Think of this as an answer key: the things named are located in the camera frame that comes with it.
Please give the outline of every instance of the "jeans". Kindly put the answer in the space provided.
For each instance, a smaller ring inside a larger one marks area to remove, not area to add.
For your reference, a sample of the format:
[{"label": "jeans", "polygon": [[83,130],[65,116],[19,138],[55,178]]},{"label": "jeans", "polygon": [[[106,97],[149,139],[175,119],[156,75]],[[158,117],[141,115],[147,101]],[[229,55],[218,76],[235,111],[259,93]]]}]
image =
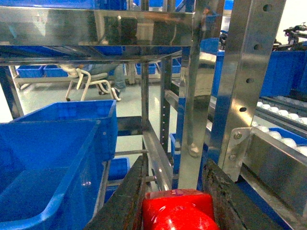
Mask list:
[{"label": "jeans", "polygon": [[126,83],[125,83],[123,64],[120,65],[94,64],[89,73],[92,75],[96,75],[100,73],[109,73],[111,70],[115,70],[114,71],[115,87],[118,89],[124,89],[126,87]]}]

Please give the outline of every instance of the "red object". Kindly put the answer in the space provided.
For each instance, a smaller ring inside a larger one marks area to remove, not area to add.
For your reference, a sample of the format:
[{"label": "red object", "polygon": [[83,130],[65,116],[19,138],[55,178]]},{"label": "red object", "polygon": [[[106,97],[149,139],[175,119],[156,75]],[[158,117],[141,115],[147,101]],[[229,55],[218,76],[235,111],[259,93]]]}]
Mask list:
[{"label": "red object", "polygon": [[145,230],[219,230],[212,197],[195,189],[147,193],[142,209]]}]

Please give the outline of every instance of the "blue plastic crate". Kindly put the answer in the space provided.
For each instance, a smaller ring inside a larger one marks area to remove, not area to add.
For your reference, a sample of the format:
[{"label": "blue plastic crate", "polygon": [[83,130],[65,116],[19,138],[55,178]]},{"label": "blue plastic crate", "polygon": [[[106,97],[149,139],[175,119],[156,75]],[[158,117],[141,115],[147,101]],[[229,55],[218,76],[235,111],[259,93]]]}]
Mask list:
[{"label": "blue plastic crate", "polygon": [[[217,96],[221,80],[224,51],[217,54],[212,95]],[[295,79],[302,77],[305,67],[304,51],[272,52],[260,96],[288,96]]]},{"label": "blue plastic crate", "polygon": [[116,101],[58,102],[19,117],[12,122],[20,121],[60,121],[98,119],[101,148],[99,153],[103,161],[114,158],[118,124]]},{"label": "blue plastic crate", "polygon": [[[142,71],[141,71],[141,64],[138,63],[135,65],[136,67],[136,72],[138,75],[141,75],[142,74]],[[150,64],[149,65],[149,74],[155,74],[155,64]]]},{"label": "blue plastic crate", "polygon": [[41,78],[44,75],[44,66],[20,66],[17,73],[20,78]]},{"label": "blue plastic crate", "polygon": [[307,62],[305,63],[304,73],[302,75],[302,78],[296,78],[293,82],[293,88],[298,89],[300,92],[303,92],[307,94]]},{"label": "blue plastic crate", "polygon": [[97,6],[102,10],[125,11],[127,9],[126,0],[98,0]]},{"label": "blue plastic crate", "polygon": [[234,0],[226,0],[224,9],[225,10],[232,10],[233,6],[234,6]]},{"label": "blue plastic crate", "polygon": [[292,138],[298,146],[306,146],[307,145],[307,139],[303,138],[295,133],[292,133],[286,129],[283,128],[269,128],[270,131],[277,131],[282,135],[283,138]]},{"label": "blue plastic crate", "polygon": [[44,72],[47,77],[53,78],[53,77],[68,77],[67,72],[62,70],[61,68],[58,68],[57,66],[45,66]]},{"label": "blue plastic crate", "polygon": [[122,55],[125,51],[124,46],[95,46],[94,48],[106,56]]},{"label": "blue plastic crate", "polygon": [[97,9],[96,0],[0,0],[1,6]]},{"label": "blue plastic crate", "polygon": [[124,179],[130,169],[128,157],[115,158],[111,161],[109,181]]},{"label": "blue plastic crate", "polygon": [[0,229],[81,230],[102,177],[100,121],[0,125]]},{"label": "blue plastic crate", "polygon": [[163,0],[149,0],[149,6],[150,7],[162,7]]},{"label": "blue plastic crate", "polygon": [[181,64],[177,59],[173,59],[172,73],[180,73],[180,70],[181,70]]},{"label": "blue plastic crate", "polygon": [[110,197],[115,193],[118,186],[109,186],[106,188],[106,196],[105,196],[105,203],[110,199]]},{"label": "blue plastic crate", "polygon": [[216,54],[219,46],[219,38],[207,38],[201,41],[201,52]]}]

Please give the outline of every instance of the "metal bracket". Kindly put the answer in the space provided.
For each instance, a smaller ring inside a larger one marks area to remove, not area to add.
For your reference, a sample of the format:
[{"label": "metal bracket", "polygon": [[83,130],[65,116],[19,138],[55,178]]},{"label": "metal bracket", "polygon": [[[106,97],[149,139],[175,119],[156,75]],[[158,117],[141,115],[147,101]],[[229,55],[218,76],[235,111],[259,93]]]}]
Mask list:
[{"label": "metal bracket", "polygon": [[222,170],[234,182],[240,175],[251,130],[252,128],[234,128],[230,134]]}]

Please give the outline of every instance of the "blue crate stack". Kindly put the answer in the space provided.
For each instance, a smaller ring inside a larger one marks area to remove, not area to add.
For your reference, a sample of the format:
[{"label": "blue crate stack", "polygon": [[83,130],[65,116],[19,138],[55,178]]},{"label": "blue crate stack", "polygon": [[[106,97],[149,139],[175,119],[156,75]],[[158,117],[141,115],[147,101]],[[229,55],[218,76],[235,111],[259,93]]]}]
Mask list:
[{"label": "blue crate stack", "polygon": [[0,229],[81,230],[102,177],[100,121],[0,125]]}]

